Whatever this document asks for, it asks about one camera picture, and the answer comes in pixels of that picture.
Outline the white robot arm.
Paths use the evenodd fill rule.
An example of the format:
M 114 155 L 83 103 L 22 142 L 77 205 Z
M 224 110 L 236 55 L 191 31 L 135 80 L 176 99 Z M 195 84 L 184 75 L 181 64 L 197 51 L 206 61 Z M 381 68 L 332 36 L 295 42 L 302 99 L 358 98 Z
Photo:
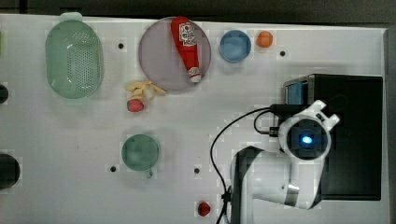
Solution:
M 271 105 L 269 112 L 280 122 L 269 135 L 276 138 L 278 152 L 258 147 L 238 151 L 231 165 L 231 224 L 253 224 L 255 200 L 310 209 L 332 148 L 332 129 L 340 122 L 326 116 L 326 104 Z

